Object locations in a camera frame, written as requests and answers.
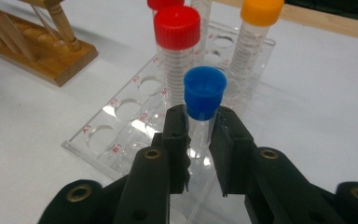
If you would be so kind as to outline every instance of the orange-capped tube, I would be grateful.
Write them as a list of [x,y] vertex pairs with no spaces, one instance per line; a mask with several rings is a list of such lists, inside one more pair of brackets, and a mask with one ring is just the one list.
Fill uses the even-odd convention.
[[228,105],[235,105],[241,97],[251,97],[252,94],[246,90],[249,85],[245,82],[253,73],[269,27],[278,20],[282,7],[283,0],[243,1],[242,25],[230,64],[226,93]]
[[244,0],[241,17],[255,26],[275,24],[283,7],[283,0]]

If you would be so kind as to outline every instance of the centrifuge tube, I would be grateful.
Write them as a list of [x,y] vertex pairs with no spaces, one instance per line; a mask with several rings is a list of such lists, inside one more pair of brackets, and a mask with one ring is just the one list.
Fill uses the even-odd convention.
[[183,78],[193,67],[194,46],[200,40],[200,15],[192,7],[165,7],[154,18],[160,47],[167,105],[184,103]]
[[227,81],[216,68],[199,66],[185,75],[185,102],[188,119],[191,165],[202,167],[205,162],[217,108],[222,103]]
[[182,6],[185,0],[147,0],[147,5],[152,9],[153,17],[165,7]]
[[191,0],[190,5],[199,12],[201,18],[200,42],[195,48],[196,60],[198,61],[202,60],[205,54],[212,0]]
[[190,137],[190,181],[188,192],[172,195],[171,207],[186,218],[186,223],[193,223],[192,220],[198,210],[202,209],[204,197],[215,178],[208,146],[227,81],[225,75],[216,68],[199,66],[186,73],[184,83]]
[[242,25],[230,66],[227,93],[240,94],[246,77],[252,74],[263,42],[281,13],[283,0],[244,0]]

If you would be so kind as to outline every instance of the red cap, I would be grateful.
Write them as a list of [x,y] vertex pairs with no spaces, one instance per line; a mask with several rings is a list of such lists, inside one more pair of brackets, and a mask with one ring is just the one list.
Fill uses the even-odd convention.
[[156,11],[164,7],[182,6],[185,0],[147,0],[147,5]]
[[165,49],[189,49],[200,40],[200,14],[192,7],[165,7],[154,18],[156,42]]

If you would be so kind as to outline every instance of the blue cap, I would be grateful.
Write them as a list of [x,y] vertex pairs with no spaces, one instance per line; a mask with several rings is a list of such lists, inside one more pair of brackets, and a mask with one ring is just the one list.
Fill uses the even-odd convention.
[[222,103],[225,75],[209,66],[195,67],[185,74],[186,112],[196,120],[208,120]]

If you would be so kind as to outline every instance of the white table surface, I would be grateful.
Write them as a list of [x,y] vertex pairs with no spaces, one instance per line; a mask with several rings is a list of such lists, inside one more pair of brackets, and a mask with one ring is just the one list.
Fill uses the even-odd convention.
[[[61,147],[155,53],[145,1],[67,0],[77,38],[99,56],[58,88],[0,59],[0,223],[36,223],[66,184],[111,182]],[[40,23],[31,8],[0,9]],[[239,27],[240,10],[213,3],[212,20]],[[242,119],[259,146],[285,153],[313,184],[358,181],[358,39],[288,21]]]

